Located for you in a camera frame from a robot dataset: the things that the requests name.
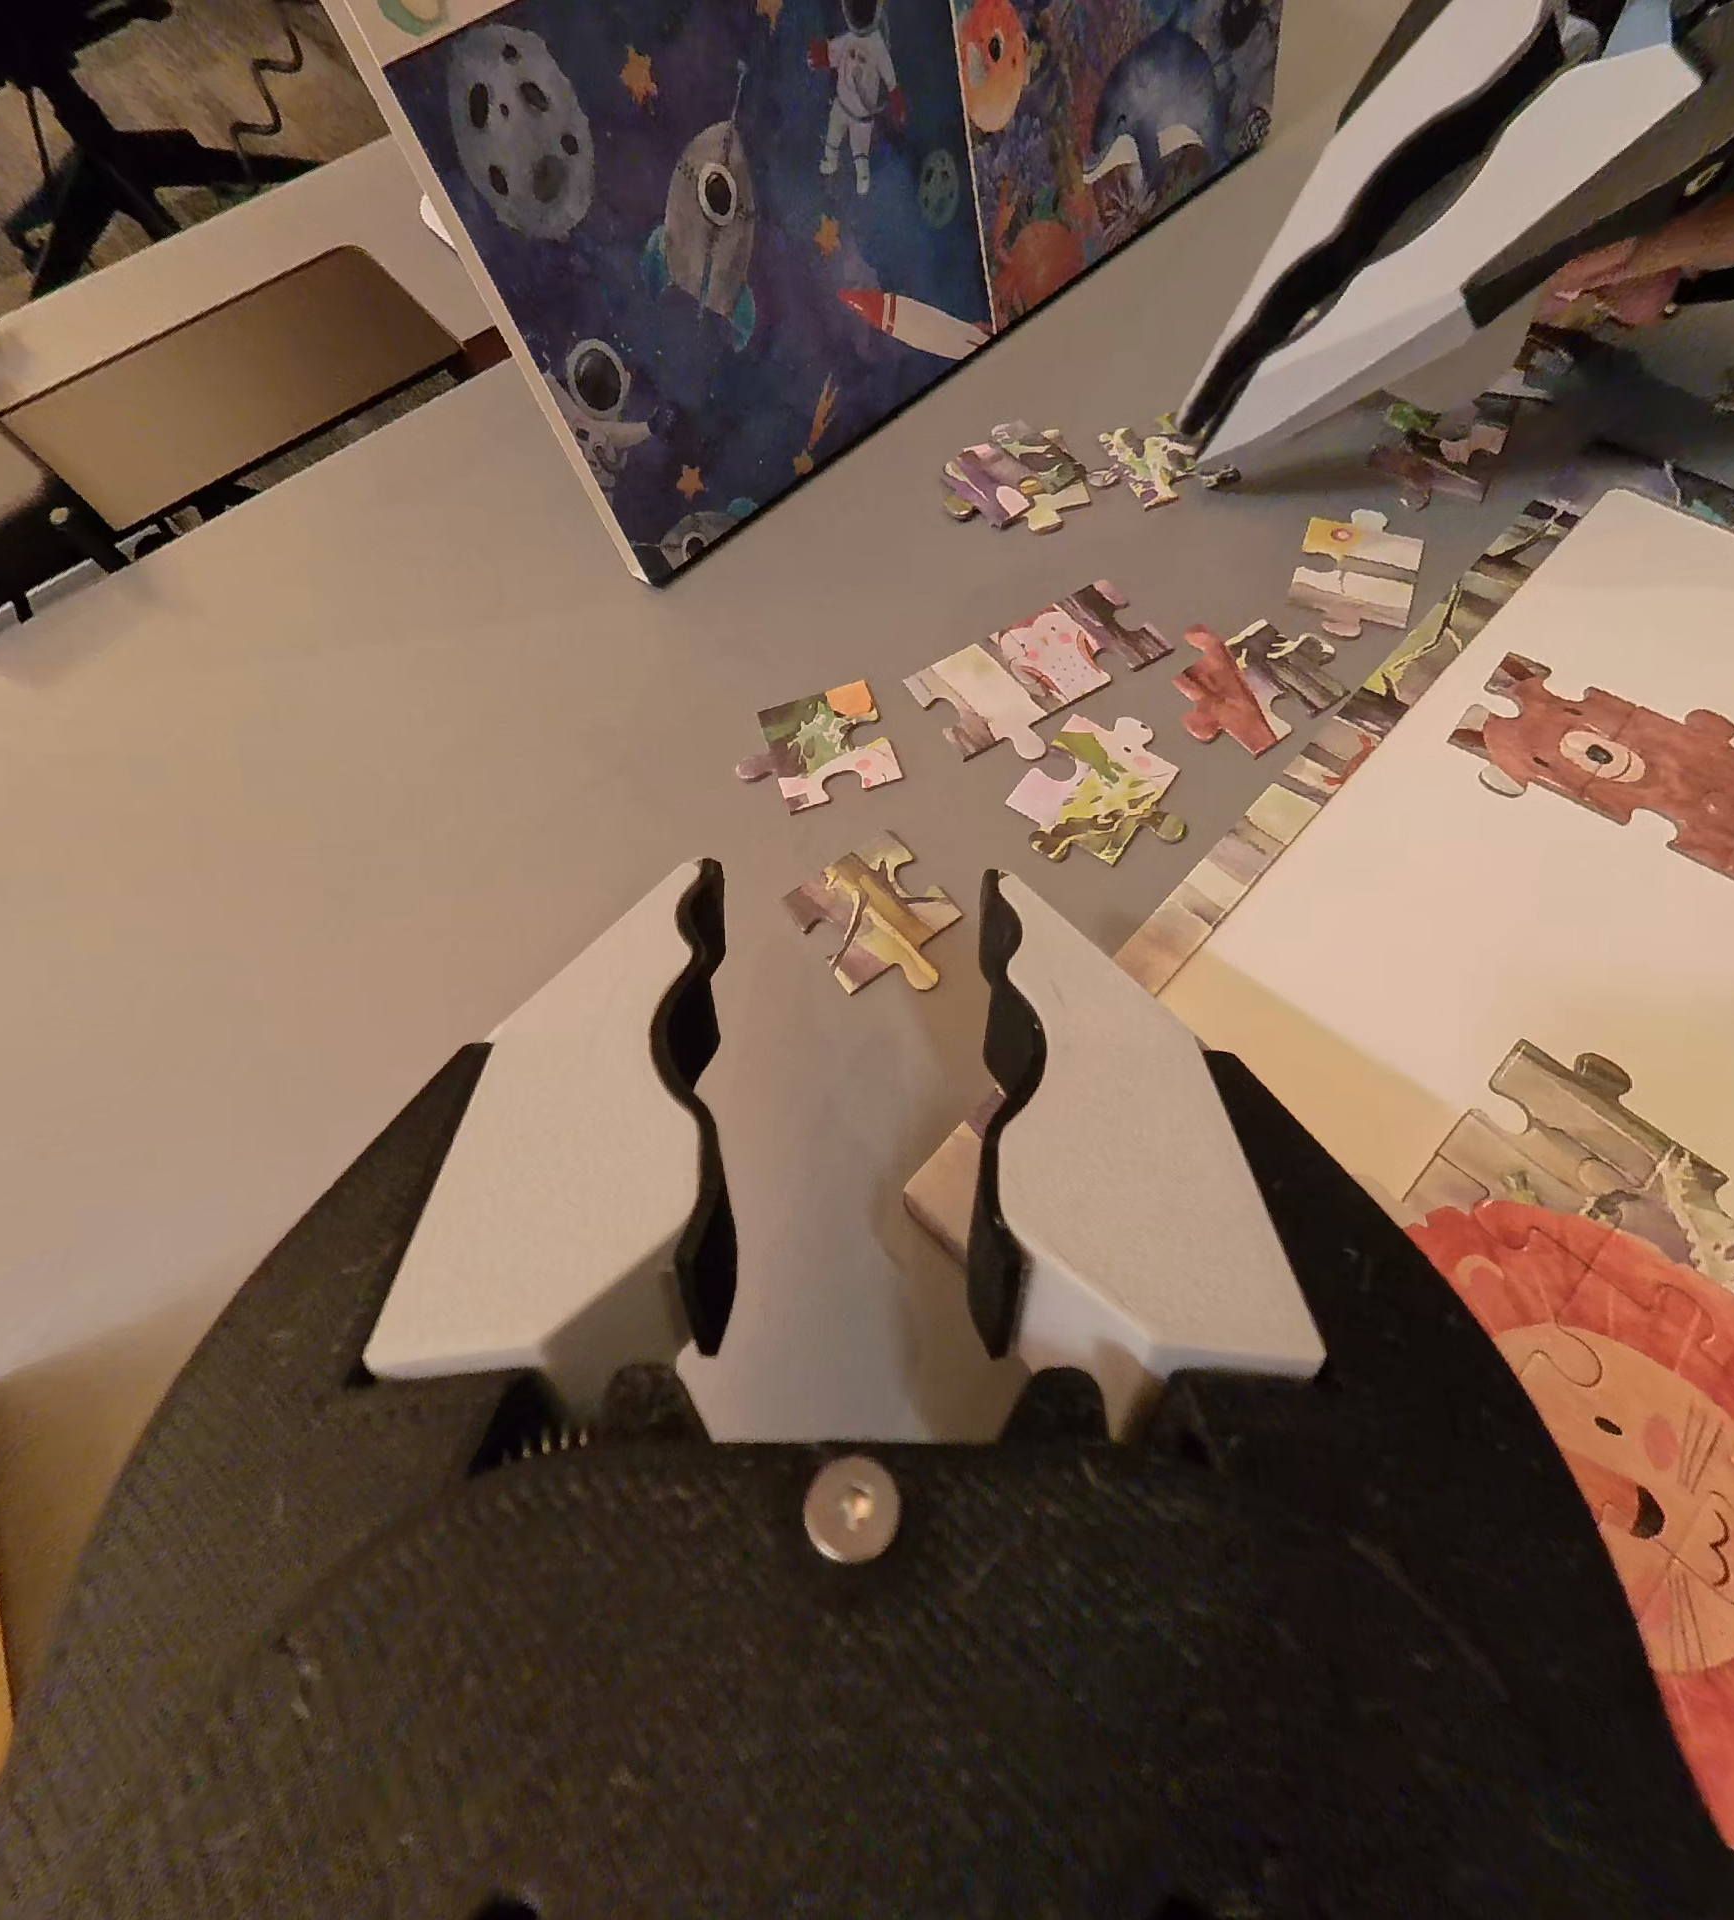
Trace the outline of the lion jigsaw puzzle board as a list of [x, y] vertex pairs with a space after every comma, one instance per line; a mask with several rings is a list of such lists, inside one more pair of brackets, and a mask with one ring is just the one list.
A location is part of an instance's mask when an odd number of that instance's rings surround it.
[[1671, 824], [1503, 798], [1449, 736], [1507, 656], [1570, 700], [1608, 689], [1734, 724], [1734, 526], [1640, 489], [1540, 503], [1398, 665], [1330, 721], [1123, 952], [1223, 1053], [1230, 1113], [1321, 1325], [1324, 1369], [1277, 1385], [1190, 1374], [1160, 1439], [1300, 1537], [1314, 1586], [1359, 1595], [1382, 1684], [1419, 1668], [1407, 1730], [1479, 1812], [1428, 1872], [1372, 1875], [1324, 1840], [1289, 1886], [1284, 1819], [1239, 1877], [1253, 1912], [1734, 1917], [1734, 1852], [1675, 1737], [1617, 1572], [1566, 1456], [1496, 1341], [1409, 1234], [1407, 1194], [1519, 1041], [1631, 1078], [1627, 1104], [1726, 1169], [1734, 1215], [1734, 883]]

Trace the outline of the person's right hand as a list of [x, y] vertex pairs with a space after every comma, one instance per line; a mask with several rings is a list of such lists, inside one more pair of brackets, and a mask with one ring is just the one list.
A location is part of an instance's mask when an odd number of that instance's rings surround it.
[[1547, 325], [1643, 326], [1666, 318], [1687, 283], [1734, 269], [1734, 192], [1684, 209], [1666, 228], [1587, 253], [1543, 288]]

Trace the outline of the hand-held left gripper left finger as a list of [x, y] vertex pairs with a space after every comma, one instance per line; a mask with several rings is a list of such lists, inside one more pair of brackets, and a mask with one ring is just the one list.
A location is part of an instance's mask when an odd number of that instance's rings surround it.
[[701, 1080], [725, 876], [690, 861], [475, 1052], [478, 1076], [375, 1321], [377, 1379], [536, 1369], [606, 1385], [711, 1358], [736, 1218]]

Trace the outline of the black office chair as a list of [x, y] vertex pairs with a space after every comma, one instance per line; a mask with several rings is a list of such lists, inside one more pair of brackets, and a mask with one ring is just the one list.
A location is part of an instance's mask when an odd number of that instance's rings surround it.
[[116, 221], [128, 221], [151, 242], [174, 237], [179, 228], [161, 206], [168, 192], [203, 188], [242, 204], [314, 167], [265, 146], [284, 128], [272, 81], [305, 65], [293, 20], [303, 4], [268, 4], [286, 55], [251, 58], [265, 114], [233, 121], [228, 148], [211, 148], [193, 132], [125, 132], [109, 120], [79, 79], [81, 55], [128, 25], [167, 23], [174, 13], [165, 2], [0, 4], [0, 92], [23, 100], [41, 176], [2, 228], [32, 276], [34, 297], [83, 276]]

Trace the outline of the orange corner puzzle piece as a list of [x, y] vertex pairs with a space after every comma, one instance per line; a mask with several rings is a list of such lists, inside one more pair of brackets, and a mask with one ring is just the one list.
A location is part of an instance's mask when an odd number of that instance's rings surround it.
[[829, 780], [838, 775], [855, 777], [864, 789], [901, 782], [904, 770], [888, 738], [862, 735], [876, 724], [880, 708], [869, 680], [759, 708], [764, 747], [736, 763], [736, 778], [774, 780], [792, 813], [829, 805]]

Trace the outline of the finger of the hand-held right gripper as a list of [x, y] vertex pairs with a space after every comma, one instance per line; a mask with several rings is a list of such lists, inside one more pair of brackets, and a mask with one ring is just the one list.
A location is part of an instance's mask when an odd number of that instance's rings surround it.
[[1197, 377], [1197, 463], [1472, 347], [1687, 167], [1710, 86], [1691, 43], [1389, 43]]
[[1352, 92], [1307, 186], [1176, 412], [1183, 435], [1284, 440], [1402, 367], [1435, 295], [1384, 293], [1424, 206], [1479, 162], [1552, 74], [1540, 2], [1409, 4]]

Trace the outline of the space print puzzle box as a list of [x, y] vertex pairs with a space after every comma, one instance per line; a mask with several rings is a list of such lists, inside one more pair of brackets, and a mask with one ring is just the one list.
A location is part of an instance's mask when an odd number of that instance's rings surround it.
[[654, 587], [1258, 153], [1282, 13], [328, 4]]

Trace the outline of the tree branch puzzle piece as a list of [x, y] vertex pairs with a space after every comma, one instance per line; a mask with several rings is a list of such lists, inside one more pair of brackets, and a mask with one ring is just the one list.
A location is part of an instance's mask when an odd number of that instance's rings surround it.
[[929, 961], [929, 943], [964, 915], [943, 887], [906, 883], [913, 852], [892, 829], [878, 829], [841, 854], [783, 898], [796, 929], [836, 929], [829, 957], [832, 978], [846, 996], [864, 992], [885, 973], [902, 973], [913, 992], [934, 992], [941, 973]]

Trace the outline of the dark green white puzzle piece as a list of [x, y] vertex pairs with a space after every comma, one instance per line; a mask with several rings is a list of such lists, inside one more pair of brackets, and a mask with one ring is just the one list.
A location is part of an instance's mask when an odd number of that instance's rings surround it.
[[1207, 454], [1204, 435], [1183, 435], [1160, 423], [1137, 433], [1116, 426], [1097, 437], [1106, 482], [1123, 486], [1142, 512], [1181, 502], [1191, 489], [1232, 489], [1242, 477], [1230, 461]]

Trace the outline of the joined brown bear puzzle section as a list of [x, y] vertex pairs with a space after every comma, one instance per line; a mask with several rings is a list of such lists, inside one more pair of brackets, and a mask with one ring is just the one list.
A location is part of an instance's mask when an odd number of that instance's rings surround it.
[[1659, 817], [1671, 852], [1734, 883], [1734, 724], [1706, 708], [1670, 717], [1599, 687], [1570, 700], [1549, 679], [1542, 663], [1507, 656], [1484, 689], [1510, 708], [1475, 705], [1449, 736], [1479, 759], [1484, 787], [1510, 799], [1543, 789], [1620, 827]]

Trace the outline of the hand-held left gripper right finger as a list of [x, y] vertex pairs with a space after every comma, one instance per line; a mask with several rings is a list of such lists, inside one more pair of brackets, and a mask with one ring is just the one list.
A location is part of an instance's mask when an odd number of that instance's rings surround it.
[[999, 1106], [965, 1292], [988, 1353], [1083, 1376], [1113, 1437], [1184, 1372], [1312, 1381], [1323, 1332], [1191, 1029], [1000, 869], [978, 964]]

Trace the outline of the pile of puzzle pieces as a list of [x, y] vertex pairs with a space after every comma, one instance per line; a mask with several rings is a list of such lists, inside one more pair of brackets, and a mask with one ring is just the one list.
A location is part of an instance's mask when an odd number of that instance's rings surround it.
[[[1395, 400], [1384, 409], [1384, 437], [1368, 465], [1384, 477], [1409, 512], [1433, 500], [1482, 502], [1510, 428], [1533, 407], [1552, 403], [1589, 332], [1529, 332], [1503, 377], [1459, 407], [1431, 412]], [[964, 449], [946, 463], [946, 507], [958, 519], [983, 516], [992, 524], [1025, 519], [1035, 530], [1056, 524], [1056, 512], [1081, 507], [1100, 472], [1083, 475], [1065, 460], [1060, 435], [1028, 435], [1011, 423], [995, 442]], [[1349, 689], [1335, 677], [1335, 656], [1367, 629], [1410, 628], [1416, 579], [1424, 556], [1421, 538], [1389, 528], [1381, 512], [1314, 517], [1303, 537], [1307, 563], [1289, 579], [1288, 601], [1310, 615], [1309, 629], [1284, 635], [1268, 621], [1233, 638], [1197, 628], [1184, 640], [1184, 672], [1174, 679], [1184, 698], [1188, 733], [1214, 743], [1232, 740], [1261, 759], [1288, 738], [1281, 703], [1307, 717], [1335, 719]], [[1042, 736], [1039, 724], [1065, 717], [1111, 682], [1113, 663], [1130, 668], [1163, 665], [1176, 643], [1160, 629], [1125, 619], [1125, 596], [1106, 580], [1088, 582], [1048, 612], [988, 635], [906, 679], [918, 705], [946, 705], [950, 742], [964, 759], [1006, 743], [1028, 759], [1028, 775], [1006, 805], [1032, 822], [1032, 847], [1051, 861], [1088, 852], [1104, 864], [1148, 829], [1172, 845], [1188, 838], [1188, 820], [1165, 808], [1179, 770], [1155, 756], [1144, 729], [1118, 722], [1065, 721]]]

